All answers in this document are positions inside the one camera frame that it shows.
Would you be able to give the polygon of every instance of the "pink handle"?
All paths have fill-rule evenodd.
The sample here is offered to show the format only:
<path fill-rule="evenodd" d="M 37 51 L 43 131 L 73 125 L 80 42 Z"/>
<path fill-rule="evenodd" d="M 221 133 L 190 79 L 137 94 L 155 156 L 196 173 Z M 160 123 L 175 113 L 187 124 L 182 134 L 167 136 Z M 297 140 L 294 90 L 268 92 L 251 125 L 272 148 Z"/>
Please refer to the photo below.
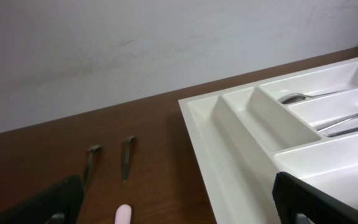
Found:
<path fill-rule="evenodd" d="M 116 211 L 115 224 L 131 224 L 132 209 L 129 205 L 121 205 Z"/>

